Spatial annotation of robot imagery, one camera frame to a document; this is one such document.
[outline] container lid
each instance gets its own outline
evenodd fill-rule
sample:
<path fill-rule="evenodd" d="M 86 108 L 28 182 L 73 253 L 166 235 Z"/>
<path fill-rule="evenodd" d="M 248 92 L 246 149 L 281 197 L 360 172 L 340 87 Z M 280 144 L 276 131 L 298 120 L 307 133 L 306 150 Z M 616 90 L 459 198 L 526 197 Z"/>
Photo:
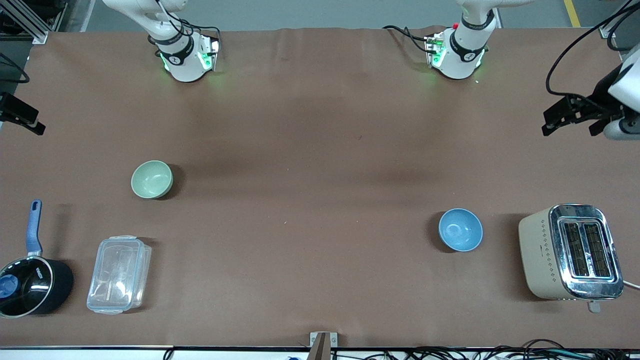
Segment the container lid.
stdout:
<path fill-rule="evenodd" d="M 131 308 L 144 248 L 144 243 L 133 236 L 117 236 L 100 243 L 86 299 L 90 310 L 119 314 Z"/>

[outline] toaster slot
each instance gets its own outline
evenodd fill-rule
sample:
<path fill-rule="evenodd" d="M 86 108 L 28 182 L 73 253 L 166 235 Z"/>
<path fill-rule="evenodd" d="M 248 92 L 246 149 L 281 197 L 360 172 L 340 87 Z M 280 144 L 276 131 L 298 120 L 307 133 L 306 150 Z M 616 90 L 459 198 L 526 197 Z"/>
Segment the toaster slot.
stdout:
<path fill-rule="evenodd" d="M 565 222 L 564 233 L 569 244 L 569 253 L 573 265 L 573 273 L 575 276 L 589 276 L 589 268 L 587 267 L 587 259 L 580 238 L 580 227 L 576 222 Z"/>
<path fill-rule="evenodd" d="M 584 232 L 587 234 L 587 244 L 591 253 L 593 262 L 593 271 L 597 277 L 610 277 L 609 261 L 607 254 L 604 252 L 604 241 L 600 226 L 596 223 L 584 224 Z"/>

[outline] green led light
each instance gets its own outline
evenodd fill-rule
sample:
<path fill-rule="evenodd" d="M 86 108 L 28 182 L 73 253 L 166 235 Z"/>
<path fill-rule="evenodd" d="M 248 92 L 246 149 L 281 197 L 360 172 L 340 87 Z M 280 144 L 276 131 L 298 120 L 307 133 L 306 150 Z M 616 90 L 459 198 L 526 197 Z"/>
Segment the green led light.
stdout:
<path fill-rule="evenodd" d="M 202 67 L 205 70 L 211 69 L 211 57 L 207 54 L 198 53 Z"/>
<path fill-rule="evenodd" d="M 480 64 L 482 63 L 482 57 L 483 56 L 484 56 L 484 50 L 482 50 L 482 52 L 478 56 L 478 62 L 476 63 L 476 67 L 480 66 Z"/>
<path fill-rule="evenodd" d="M 166 60 L 164 59 L 164 56 L 162 55 L 162 53 L 160 54 L 160 59 L 162 59 L 162 63 L 164 64 L 164 69 L 169 71 L 169 65 L 167 65 Z"/>
<path fill-rule="evenodd" d="M 444 56 L 447 54 L 446 51 L 439 51 L 437 54 L 433 55 L 433 61 L 431 62 L 431 64 L 435 67 L 440 67 L 440 65 L 442 64 L 442 60 L 444 59 Z"/>

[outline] yellow floor line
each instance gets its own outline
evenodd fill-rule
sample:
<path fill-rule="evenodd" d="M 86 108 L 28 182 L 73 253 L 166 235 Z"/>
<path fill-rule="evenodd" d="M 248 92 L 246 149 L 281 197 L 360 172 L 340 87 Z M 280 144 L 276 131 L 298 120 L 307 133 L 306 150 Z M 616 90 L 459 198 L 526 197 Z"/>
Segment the yellow floor line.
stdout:
<path fill-rule="evenodd" d="M 564 0 L 564 7 L 566 8 L 567 14 L 569 14 L 569 20 L 571 20 L 571 26 L 574 28 L 580 27 L 580 20 L 578 19 L 578 14 L 575 13 L 575 7 L 573 6 L 572 0 Z"/>

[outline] gray floor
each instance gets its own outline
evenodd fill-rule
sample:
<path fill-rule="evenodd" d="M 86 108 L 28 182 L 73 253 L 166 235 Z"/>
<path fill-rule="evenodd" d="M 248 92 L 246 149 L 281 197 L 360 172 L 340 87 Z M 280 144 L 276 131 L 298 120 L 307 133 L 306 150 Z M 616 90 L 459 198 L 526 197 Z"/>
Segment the gray floor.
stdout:
<path fill-rule="evenodd" d="M 515 9 L 501 9 L 502 22 L 511 28 L 571 26 L 562 0 L 537 0 Z M 223 31 L 281 28 L 381 28 L 393 24 L 409 28 L 450 25 L 461 10 L 443 0 L 190 0 L 179 15 L 194 24 L 215 24 Z M 124 15 L 97 0 L 87 31 L 141 31 Z"/>

